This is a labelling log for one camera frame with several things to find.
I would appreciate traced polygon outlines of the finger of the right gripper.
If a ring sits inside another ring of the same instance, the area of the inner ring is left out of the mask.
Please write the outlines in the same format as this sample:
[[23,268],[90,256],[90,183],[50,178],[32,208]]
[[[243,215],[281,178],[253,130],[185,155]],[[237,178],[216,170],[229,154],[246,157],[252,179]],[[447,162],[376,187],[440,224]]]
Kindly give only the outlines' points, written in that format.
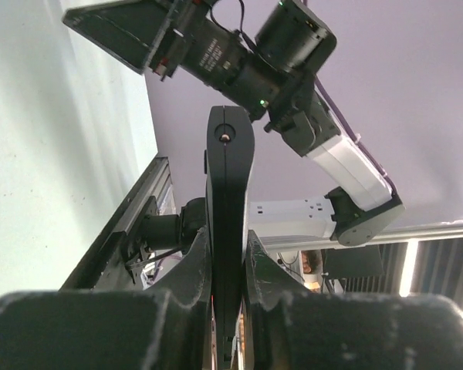
[[63,24],[141,74],[172,1],[115,1],[69,8]]

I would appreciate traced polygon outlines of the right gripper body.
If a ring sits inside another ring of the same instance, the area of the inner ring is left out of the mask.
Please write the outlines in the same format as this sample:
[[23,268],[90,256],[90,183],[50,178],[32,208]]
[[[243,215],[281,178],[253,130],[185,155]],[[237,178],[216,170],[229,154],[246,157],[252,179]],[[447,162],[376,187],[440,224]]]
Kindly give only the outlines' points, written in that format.
[[174,74],[197,38],[208,13],[206,1],[172,1],[147,60],[161,81]]

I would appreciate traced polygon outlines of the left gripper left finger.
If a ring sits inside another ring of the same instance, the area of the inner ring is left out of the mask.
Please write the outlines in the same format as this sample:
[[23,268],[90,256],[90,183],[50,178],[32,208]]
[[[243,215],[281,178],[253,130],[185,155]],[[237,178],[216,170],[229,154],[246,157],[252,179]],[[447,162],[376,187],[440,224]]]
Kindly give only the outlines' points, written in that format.
[[203,369],[211,364],[211,254],[188,254],[144,291],[0,298],[0,369]]

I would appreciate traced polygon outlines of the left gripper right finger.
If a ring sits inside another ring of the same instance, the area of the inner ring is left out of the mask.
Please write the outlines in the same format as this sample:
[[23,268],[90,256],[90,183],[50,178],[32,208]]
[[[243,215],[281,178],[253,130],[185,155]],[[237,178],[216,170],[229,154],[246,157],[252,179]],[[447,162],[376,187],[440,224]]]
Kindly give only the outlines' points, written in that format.
[[463,312],[431,294],[318,294],[271,259],[245,255],[247,369],[463,369]]

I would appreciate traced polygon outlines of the black remote control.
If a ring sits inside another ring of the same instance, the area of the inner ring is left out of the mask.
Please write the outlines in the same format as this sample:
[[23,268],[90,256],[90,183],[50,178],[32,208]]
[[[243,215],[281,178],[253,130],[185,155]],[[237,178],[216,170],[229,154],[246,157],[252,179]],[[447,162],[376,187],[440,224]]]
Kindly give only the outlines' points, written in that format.
[[206,144],[206,213],[212,258],[212,297],[218,369],[230,369],[242,302],[248,235],[247,189],[255,138],[247,112],[214,106]]

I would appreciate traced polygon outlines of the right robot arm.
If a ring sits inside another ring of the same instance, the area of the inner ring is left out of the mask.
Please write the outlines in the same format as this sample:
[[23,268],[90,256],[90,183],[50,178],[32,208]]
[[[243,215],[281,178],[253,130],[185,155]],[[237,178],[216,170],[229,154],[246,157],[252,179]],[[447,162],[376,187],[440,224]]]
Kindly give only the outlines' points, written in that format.
[[167,78],[182,68],[251,121],[267,116],[266,131],[336,181],[317,204],[253,203],[249,222],[257,234],[312,235],[344,247],[367,243],[404,206],[317,81],[336,36],[299,1],[280,1],[254,38],[223,28],[213,7],[212,1],[118,1],[71,8],[63,23],[134,72],[150,69]]

